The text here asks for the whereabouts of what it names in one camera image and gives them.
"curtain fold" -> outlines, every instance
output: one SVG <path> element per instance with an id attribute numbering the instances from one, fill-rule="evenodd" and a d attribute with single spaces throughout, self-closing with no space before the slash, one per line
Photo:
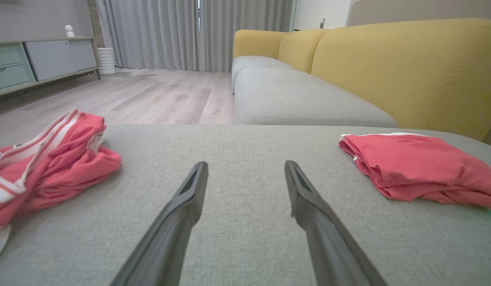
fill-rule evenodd
<path id="1" fill-rule="evenodd" d="M 200 70 L 231 71 L 240 29 L 289 31 L 293 0 L 200 0 Z"/>
<path id="2" fill-rule="evenodd" d="M 231 70 L 235 31 L 288 31 L 293 2 L 103 1 L 118 67 L 220 72 Z"/>

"white vase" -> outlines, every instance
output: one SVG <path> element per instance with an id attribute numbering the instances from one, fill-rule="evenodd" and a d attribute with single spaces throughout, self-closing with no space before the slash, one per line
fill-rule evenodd
<path id="1" fill-rule="evenodd" d="M 97 48 L 100 58 L 101 75 L 113 75 L 116 74 L 115 68 L 115 49 L 114 48 Z"/>

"crumpled red cloth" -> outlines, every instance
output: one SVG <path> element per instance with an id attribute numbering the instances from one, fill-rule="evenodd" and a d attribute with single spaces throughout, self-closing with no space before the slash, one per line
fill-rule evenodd
<path id="1" fill-rule="evenodd" d="M 0 149 L 0 226 L 76 197 L 118 170 L 120 155 L 100 146 L 105 129 L 104 118 L 72 109 L 28 143 Z"/>
<path id="2" fill-rule="evenodd" d="M 491 208 L 491 168 L 435 137 L 409 133 L 342 135 L 339 147 L 390 199 L 420 197 Z"/>

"floor plank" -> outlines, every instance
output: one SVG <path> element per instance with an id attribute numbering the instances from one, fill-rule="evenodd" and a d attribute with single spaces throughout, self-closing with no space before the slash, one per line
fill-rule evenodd
<path id="1" fill-rule="evenodd" d="M 120 69 L 1 98 L 0 147 L 35 137 L 73 107 L 107 125 L 231 124 L 233 103 L 230 73 Z"/>

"sofa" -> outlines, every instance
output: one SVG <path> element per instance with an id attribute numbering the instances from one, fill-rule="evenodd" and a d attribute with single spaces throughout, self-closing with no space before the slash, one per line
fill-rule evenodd
<path id="1" fill-rule="evenodd" d="M 0 254 L 0 285 L 110 285 L 192 166 L 207 161 L 202 215 L 180 286 L 315 286 L 307 236 L 291 217 L 286 160 L 300 165 L 387 285 L 491 285 L 491 210 L 387 199 L 338 147 L 341 134 L 390 132 L 442 138 L 491 167 L 491 146 L 437 131 L 108 126 L 104 145 L 122 155 L 122 169 L 74 199 L 14 221 Z M 0 145 L 14 141 L 0 138 Z"/>
<path id="2" fill-rule="evenodd" d="M 429 129 L 491 138 L 491 21 L 239 30 L 235 123 Z"/>

